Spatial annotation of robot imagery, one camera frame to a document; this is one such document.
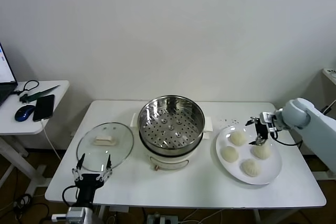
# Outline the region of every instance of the laptop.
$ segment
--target laptop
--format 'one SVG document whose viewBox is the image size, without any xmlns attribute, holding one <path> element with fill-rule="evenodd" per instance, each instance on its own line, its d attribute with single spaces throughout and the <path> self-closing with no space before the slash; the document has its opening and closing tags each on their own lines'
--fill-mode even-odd
<svg viewBox="0 0 336 224">
<path fill-rule="evenodd" d="M 17 81 L 0 44 L 0 105 L 9 97 L 17 87 Z"/>
</svg>

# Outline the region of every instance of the laptop screen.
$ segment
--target laptop screen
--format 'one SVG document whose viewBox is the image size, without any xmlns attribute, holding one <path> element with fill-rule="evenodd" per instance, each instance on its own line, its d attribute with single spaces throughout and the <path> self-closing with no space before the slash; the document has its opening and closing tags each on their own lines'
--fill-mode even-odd
<svg viewBox="0 0 336 224">
<path fill-rule="evenodd" d="M 0 83 L 4 82 L 15 82 L 15 78 L 0 46 Z"/>
</svg>

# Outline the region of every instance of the white plate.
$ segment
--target white plate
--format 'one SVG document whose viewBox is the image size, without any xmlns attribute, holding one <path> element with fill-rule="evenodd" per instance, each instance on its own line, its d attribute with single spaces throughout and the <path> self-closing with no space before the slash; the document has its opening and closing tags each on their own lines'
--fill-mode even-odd
<svg viewBox="0 0 336 224">
<path fill-rule="evenodd" d="M 247 138 L 247 143 L 242 146 L 236 146 L 230 142 L 229 137 L 231 132 L 233 131 L 243 131 Z M 231 173 L 234 177 L 238 178 L 239 180 L 246 182 L 252 185 L 265 185 L 272 182 L 281 172 L 282 161 L 281 156 L 276 148 L 273 140 L 267 140 L 267 144 L 269 144 L 271 149 L 271 156 L 266 159 L 262 160 L 252 154 L 252 145 L 248 143 L 254 141 L 256 138 L 255 128 L 251 125 L 251 127 L 243 127 L 240 125 L 229 126 L 223 129 L 217 137 L 216 141 L 216 153 L 221 162 L 221 164 L 227 169 L 229 173 Z M 239 158 L 236 162 L 229 163 L 222 158 L 221 149 L 226 146 L 234 147 L 237 152 L 239 153 Z M 261 167 L 261 173 L 257 177 L 250 177 L 245 174 L 241 168 L 242 162 L 252 158 L 256 160 L 256 162 Z"/>
</svg>

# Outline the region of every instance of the steamed bun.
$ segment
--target steamed bun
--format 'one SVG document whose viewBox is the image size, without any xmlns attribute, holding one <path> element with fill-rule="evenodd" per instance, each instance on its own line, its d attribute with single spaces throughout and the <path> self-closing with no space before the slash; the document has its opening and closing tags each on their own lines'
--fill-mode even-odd
<svg viewBox="0 0 336 224">
<path fill-rule="evenodd" d="M 268 143 L 262 146 L 253 146 L 252 153 L 260 159 L 268 159 L 269 156 L 272 154 Z"/>
<path fill-rule="evenodd" d="M 243 168 L 243 171 L 251 177 L 257 177 L 261 173 L 261 168 L 254 159 L 245 160 L 241 164 L 241 167 Z"/>
<path fill-rule="evenodd" d="M 246 136 L 242 131 L 231 132 L 230 141 L 237 146 L 242 146 L 247 142 Z"/>
<path fill-rule="evenodd" d="M 239 154 L 237 150 L 232 146 L 224 147 L 221 151 L 222 157 L 225 161 L 228 161 L 229 163 L 233 163 L 237 161 Z"/>
</svg>

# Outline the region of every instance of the computer mouse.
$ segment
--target computer mouse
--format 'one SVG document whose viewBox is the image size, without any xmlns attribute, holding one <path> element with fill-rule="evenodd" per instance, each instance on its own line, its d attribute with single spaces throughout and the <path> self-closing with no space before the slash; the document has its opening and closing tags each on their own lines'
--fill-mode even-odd
<svg viewBox="0 0 336 224">
<path fill-rule="evenodd" d="M 34 110 L 35 110 L 34 105 L 25 105 L 20 109 L 18 109 L 18 111 L 16 111 L 14 118 L 18 122 L 26 121 Z"/>
</svg>

